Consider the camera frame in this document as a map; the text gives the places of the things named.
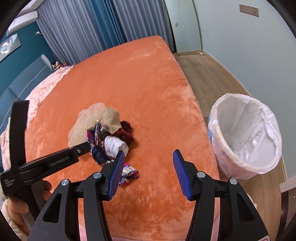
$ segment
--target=trash can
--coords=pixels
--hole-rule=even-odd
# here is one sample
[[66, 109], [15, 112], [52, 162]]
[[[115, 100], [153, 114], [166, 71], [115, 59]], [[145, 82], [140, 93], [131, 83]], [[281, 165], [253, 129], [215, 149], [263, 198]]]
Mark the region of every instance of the trash can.
[[282, 139], [274, 113], [255, 98], [225, 94], [211, 109], [209, 133], [220, 171], [249, 179], [277, 166]]

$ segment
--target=fuzzy orange sheet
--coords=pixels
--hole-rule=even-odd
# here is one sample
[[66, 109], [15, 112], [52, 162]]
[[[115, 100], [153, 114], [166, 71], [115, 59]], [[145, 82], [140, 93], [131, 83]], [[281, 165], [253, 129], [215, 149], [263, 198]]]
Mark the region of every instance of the fuzzy orange sheet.
[[[67, 148], [78, 113], [103, 102], [131, 123], [135, 141], [126, 162], [139, 178], [119, 187], [105, 212], [112, 236], [136, 240], [182, 240], [190, 225], [189, 202], [175, 173], [172, 153], [218, 179], [214, 152], [200, 107], [167, 44], [160, 37], [132, 41], [77, 64], [41, 104], [26, 131], [27, 160]], [[83, 180], [101, 167], [89, 154], [47, 178]]]

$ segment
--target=light blue wall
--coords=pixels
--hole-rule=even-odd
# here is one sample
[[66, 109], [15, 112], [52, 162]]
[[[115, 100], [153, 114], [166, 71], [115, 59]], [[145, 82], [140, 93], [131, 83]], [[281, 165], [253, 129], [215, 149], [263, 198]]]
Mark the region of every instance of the light blue wall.
[[[194, 0], [203, 49], [275, 113], [288, 178], [296, 175], [296, 39], [266, 0]], [[259, 9], [259, 18], [239, 4]]]
[[55, 57], [48, 44], [42, 35], [36, 35], [37, 31], [39, 31], [37, 23], [17, 31], [21, 46], [0, 62], [0, 96], [10, 83], [42, 54], [45, 54], [51, 63], [54, 62]]
[[192, 0], [165, 0], [177, 52], [201, 50], [200, 30]]

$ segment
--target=wall switch panel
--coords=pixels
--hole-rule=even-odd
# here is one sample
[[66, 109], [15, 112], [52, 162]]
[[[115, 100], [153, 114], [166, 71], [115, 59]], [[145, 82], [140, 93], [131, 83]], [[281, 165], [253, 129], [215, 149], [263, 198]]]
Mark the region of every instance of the wall switch panel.
[[247, 14], [259, 17], [259, 9], [256, 7], [251, 7], [251, 6], [240, 4], [239, 10], [243, 13], [247, 13]]

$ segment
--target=silver bolt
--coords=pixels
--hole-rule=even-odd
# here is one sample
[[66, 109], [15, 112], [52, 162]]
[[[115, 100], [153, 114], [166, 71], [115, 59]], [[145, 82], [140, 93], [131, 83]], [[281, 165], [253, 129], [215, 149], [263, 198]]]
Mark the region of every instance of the silver bolt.
[[229, 180], [231, 184], [236, 185], [237, 184], [237, 180], [232, 178]]
[[63, 181], [62, 181], [62, 185], [63, 186], [66, 186], [66, 185], [68, 185], [69, 184], [69, 180], [68, 179], [64, 179]]
[[93, 178], [100, 178], [102, 174], [100, 172], [96, 172], [93, 174]]
[[198, 172], [197, 176], [200, 178], [204, 178], [205, 177], [205, 173], [204, 172]]

